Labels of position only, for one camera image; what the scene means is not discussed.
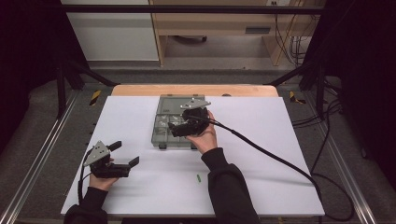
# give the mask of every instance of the hand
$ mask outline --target hand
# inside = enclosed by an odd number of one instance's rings
[[[111,186],[119,180],[118,178],[98,178],[94,174],[90,174],[90,187],[109,191]]]
[[[215,119],[212,112],[207,111],[207,113],[209,114],[210,119]],[[206,153],[210,149],[218,147],[215,126],[211,123],[209,123],[209,126],[200,135],[189,135],[186,138],[195,144],[202,154]]]

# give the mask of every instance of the white wall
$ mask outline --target white wall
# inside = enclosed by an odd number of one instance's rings
[[[65,4],[147,5],[147,0],[62,0]],[[88,61],[158,61],[151,17],[124,13],[67,13]]]

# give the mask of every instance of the white table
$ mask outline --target white table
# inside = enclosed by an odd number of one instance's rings
[[[159,150],[151,135],[159,96],[109,96],[92,135],[110,145],[122,141],[111,153],[117,164],[136,156],[140,163],[108,193],[104,209],[120,217],[213,217],[207,193],[208,169],[198,151]],[[215,119],[240,132],[257,145],[308,172],[289,115],[280,97],[206,96]],[[315,188],[304,176],[268,158],[235,135],[216,127],[218,143],[229,163],[236,164],[247,181],[257,213],[262,217],[322,216]],[[62,214],[78,203],[79,171]],[[88,180],[84,183],[85,193]]]

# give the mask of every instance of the transparent tray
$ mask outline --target transparent tray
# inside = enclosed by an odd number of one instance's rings
[[[184,122],[181,114],[181,105],[187,103],[191,98],[204,100],[203,95],[161,95],[158,103],[151,136],[151,143],[160,149],[169,147],[196,149],[185,137],[174,137],[169,130],[168,122],[178,125]]]

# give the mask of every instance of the metal part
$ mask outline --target metal part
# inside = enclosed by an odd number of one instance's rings
[[[316,113],[316,109],[314,106],[314,97],[312,92],[305,92],[304,91],[305,99],[307,103],[311,106],[311,109],[314,113]],[[321,133],[323,137],[327,132],[327,125],[324,122],[319,124]],[[337,169],[338,174],[341,177],[341,180],[346,188],[346,192],[352,198],[352,201],[355,205],[355,211],[358,215],[359,219],[361,220],[362,224],[375,224],[375,217],[373,212],[371,211],[368,203],[364,199],[363,194],[361,193],[361,189],[359,188],[358,183],[356,182],[355,178],[353,177],[351,171],[349,170],[347,163],[344,161],[340,150],[338,149],[337,145],[335,144],[332,135],[329,134],[328,138],[328,146],[329,146],[329,153],[332,158],[332,162],[334,163],[335,168]]]
[[[102,141],[98,141],[96,145],[92,148],[91,154],[88,156],[87,160],[84,162],[84,166],[89,166],[96,161],[99,161],[103,157],[110,154],[110,149],[108,149]]]
[[[182,109],[195,109],[198,107],[203,107],[206,105],[210,105],[211,103],[205,100],[198,100],[192,98],[190,101],[188,101],[186,104],[181,105],[180,108]]]
[[[0,216],[1,224],[13,224],[17,219],[17,216],[20,213],[23,204],[29,196],[33,185],[35,184],[42,168],[44,167],[44,164],[46,163],[48,155],[52,151],[52,148],[55,145],[55,142],[58,139],[58,136],[61,133],[64,124],[69,118],[70,112],[72,111],[78,96],[79,91],[71,92],[64,114],[59,119],[56,119],[51,131],[49,132],[49,135],[47,136],[47,139],[45,140],[43,146],[35,157],[35,161],[30,167],[25,178],[23,179],[20,187],[18,188],[11,202],[8,204],[7,208],[4,210],[3,214]]]

